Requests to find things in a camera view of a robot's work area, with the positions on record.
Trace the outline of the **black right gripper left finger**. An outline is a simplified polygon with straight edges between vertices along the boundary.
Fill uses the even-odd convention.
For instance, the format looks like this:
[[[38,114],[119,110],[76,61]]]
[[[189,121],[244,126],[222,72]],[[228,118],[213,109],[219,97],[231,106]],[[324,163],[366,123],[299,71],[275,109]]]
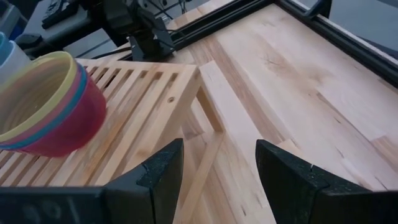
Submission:
[[[183,177],[183,139],[177,138],[107,183],[109,224],[172,224]]]

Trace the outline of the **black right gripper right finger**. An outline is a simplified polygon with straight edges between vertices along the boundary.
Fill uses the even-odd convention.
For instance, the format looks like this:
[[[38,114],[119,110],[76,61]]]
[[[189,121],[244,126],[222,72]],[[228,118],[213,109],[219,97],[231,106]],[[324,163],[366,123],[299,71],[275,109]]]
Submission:
[[[368,189],[270,142],[256,142],[256,165],[277,224],[365,224]]]

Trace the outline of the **small pink bowl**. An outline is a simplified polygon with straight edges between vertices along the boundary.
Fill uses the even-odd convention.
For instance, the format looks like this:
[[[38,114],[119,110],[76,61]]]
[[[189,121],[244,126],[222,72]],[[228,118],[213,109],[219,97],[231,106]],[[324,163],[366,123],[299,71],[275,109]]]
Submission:
[[[84,146],[96,134],[106,116],[106,100],[90,76],[85,72],[82,75],[86,85],[74,109],[44,137],[18,152],[62,157]]]

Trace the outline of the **small yellow bowl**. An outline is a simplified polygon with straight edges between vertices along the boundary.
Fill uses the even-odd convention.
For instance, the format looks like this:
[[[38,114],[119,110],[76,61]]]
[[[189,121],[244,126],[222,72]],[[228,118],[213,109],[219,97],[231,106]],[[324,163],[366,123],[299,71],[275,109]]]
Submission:
[[[0,85],[0,142],[42,121],[73,86],[78,65],[67,52],[52,52],[32,61]]]

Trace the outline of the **large white translucent bowl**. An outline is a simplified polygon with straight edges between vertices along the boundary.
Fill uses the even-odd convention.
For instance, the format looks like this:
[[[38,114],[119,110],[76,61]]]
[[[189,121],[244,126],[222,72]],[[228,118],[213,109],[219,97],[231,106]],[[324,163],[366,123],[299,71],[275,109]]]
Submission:
[[[30,58],[17,44],[14,44],[8,58],[0,65],[0,85],[4,84],[16,72],[30,63]]]

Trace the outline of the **large blue bowl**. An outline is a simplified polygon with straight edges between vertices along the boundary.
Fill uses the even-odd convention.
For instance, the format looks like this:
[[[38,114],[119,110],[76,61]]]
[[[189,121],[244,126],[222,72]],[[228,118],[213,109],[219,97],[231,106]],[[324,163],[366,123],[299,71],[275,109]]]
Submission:
[[[8,37],[0,31],[0,66],[6,61],[13,49]]]

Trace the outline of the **slatted wooden shelf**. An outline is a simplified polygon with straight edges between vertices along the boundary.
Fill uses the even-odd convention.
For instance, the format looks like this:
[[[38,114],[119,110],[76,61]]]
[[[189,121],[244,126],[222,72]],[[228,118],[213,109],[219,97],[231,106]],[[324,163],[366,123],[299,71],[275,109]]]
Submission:
[[[0,142],[0,224],[109,224],[105,185],[177,138],[183,177],[172,224],[189,224],[224,138],[215,104],[194,65],[76,59],[67,95],[42,121]],[[106,100],[106,116],[81,148],[62,157],[18,152],[74,109],[86,73]]]

